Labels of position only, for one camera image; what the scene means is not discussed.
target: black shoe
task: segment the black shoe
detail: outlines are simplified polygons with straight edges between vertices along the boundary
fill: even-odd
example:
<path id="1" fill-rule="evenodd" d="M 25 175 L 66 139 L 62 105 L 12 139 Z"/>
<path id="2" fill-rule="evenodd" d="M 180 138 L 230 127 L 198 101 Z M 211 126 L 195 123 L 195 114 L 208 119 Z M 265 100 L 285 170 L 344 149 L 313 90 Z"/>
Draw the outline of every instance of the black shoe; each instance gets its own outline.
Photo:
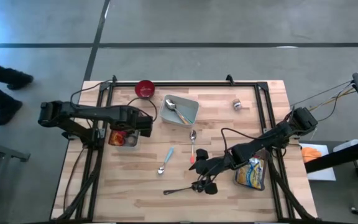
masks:
<path id="1" fill-rule="evenodd" d="M 0 125 L 7 124 L 15 116 L 16 112 L 20 110 L 23 103 L 18 100 L 0 109 Z"/>
<path id="2" fill-rule="evenodd" d="M 15 84 L 8 84 L 7 88 L 10 90 L 20 90 L 23 87 L 26 87 L 28 84 L 32 83 L 32 81 L 34 80 L 34 77 L 31 75 L 28 75 L 24 72 L 20 72 L 11 68 L 8 68 L 9 72 L 12 73 L 12 75 L 17 76 L 18 78 L 18 83 Z"/>

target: light blue spoon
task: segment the light blue spoon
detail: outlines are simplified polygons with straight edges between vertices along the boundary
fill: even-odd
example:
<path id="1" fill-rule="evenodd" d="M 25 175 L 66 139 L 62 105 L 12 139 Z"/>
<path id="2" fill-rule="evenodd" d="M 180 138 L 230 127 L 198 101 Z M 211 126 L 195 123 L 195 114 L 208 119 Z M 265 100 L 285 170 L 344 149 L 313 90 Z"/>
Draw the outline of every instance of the light blue spoon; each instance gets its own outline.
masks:
<path id="1" fill-rule="evenodd" d="M 172 153 L 173 153 L 173 146 L 169 149 L 169 152 L 168 152 L 168 154 L 167 154 L 162 166 L 160 168 L 158 168 L 158 170 L 157 170 L 158 174 L 163 174 L 164 173 L 165 164 L 168 162 L 169 158 L 171 158 Z"/>

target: red container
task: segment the red container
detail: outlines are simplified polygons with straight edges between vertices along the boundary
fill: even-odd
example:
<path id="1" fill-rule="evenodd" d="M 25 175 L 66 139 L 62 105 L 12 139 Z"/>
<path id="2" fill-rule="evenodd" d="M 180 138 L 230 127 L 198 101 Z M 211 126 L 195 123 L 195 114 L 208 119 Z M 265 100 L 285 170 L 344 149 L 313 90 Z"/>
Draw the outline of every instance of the red container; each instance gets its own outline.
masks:
<path id="1" fill-rule="evenodd" d="M 155 86 L 150 80 L 142 80 L 135 86 L 135 93 L 142 99 L 149 99 L 154 95 Z"/>

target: wooden table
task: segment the wooden table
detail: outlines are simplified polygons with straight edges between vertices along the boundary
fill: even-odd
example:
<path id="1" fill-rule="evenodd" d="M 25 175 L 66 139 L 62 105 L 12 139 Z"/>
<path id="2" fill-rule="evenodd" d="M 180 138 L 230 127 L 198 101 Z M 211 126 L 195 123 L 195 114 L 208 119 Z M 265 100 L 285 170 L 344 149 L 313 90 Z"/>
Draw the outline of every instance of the wooden table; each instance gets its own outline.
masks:
<path id="1" fill-rule="evenodd" d="M 97 83 L 84 82 L 83 88 L 91 87 Z M 268 81 L 268 86 L 276 121 L 280 121 L 290 109 L 284 82 L 281 80 Z M 200 103 L 194 126 L 197 131 L 195 149 L 207 150 L 210 157 L 223 155 L 224 144 L 220 133 L 221 128 L 234 128 L 252 136 L 261 134 L 253 88 L 234 86 L 159 87 L 156 88 L 152 98 L 158 110 L 166 94 L 196 100 Z M 132 87 L 115 88 L 113 95 L 113 105 L 126 105 L 136 97 Z M 79 104 L 94 106 L 97 97 L 97 88 L 84 91 Z M 233 110 L 231 104 L 235 98 L 240 99 L 243 106 L 243 109 L 237 112 Z M 148 101 L 137 100 L 131 105 L 155 116 L 154 108 Z M 268 118 L 267 109 L 264 108 L 264 111 L 265 117 Z M 76 121 L 87 126 L 83 120 Z M 106 143 L 93 221 L 252 222 L 277 220 L 268 171 L 265 176 L 266 188 L 264 191 L 234 185 L 234 171 L 228 170 L 216 179 L 219 190 L 216 195 L 198 194 L 192 190 L 163 195 L 163 190 L 188 187 L 197 179 L 196 172 L 188 170 L 191 153 L 189 133 L 189 129 L 163 123 L 158 117 L 154 122 L 151 137 L 142 138 L 137 151 L 119 151 Z M 225 135 L 228 146 L 250 141 L 250 139 L 229 131 Z M 162 165 L 171 146 L 175 146 L 175 151 L 166 165 L 165 173 L 158 175 L 157 169 Z M 69 143 L 52 218 L 63 212 L 64 192 L 73 164 L 80 151 L 81 143 L 79 141 Z M 73 200 L 80 189 L 85 155 L 86 153 L 83 153 L 73 176 L 67 204 Z M 284 161 L 291 191 L 306 210 L 316 216 L 299 148 L 288 146 Z M 286 216 L 285 200 L 281 191 L 280 198 Z M 85 211 L 88 209 L 87 204 L 85 203 Z"/>

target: metal spoon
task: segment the metal spoon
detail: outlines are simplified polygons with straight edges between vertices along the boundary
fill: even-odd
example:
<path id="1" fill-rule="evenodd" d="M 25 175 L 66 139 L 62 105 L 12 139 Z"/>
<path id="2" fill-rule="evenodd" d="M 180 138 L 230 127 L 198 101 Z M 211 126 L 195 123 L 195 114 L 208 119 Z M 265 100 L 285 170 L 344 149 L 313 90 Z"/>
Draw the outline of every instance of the metal spoon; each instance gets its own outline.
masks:
<path id="1" fill-rule="evenodd" d="M 157 170 L 158 174 L 163 174 L 164 173 L 165 164 L 168 162 L 169 158 L 171 158 L 172 153 L 173 153 L 173 146 L 169 149 L 169 152 L 168 152 L 168 154 L 167 154 L 162 166 L 160 168 L 158 168 L 158 170 Z"/>
<path id="2" fill-rule="evenodd" d="M 190 162 L 192 164 L 194 164 L 195 158 L 194 158 L 194 142 L 196 141 L 197 138 L 197 132 L 196 130 L 191 130 L 190 133 L 190 139 L 191 139 L 191 157 L 190 157 Z"/>
<path id="3" fill-rule="evenodd" d="M 175 111 L 177 113 L 177 115 L 179 116 L 179 118 L 182 120 L 183 123 L 190 124 L 190 122 L 177 110 L 177 105 L 174 104 L 170 99 L 166 99 L 165 104 L 168 109 Z"/>

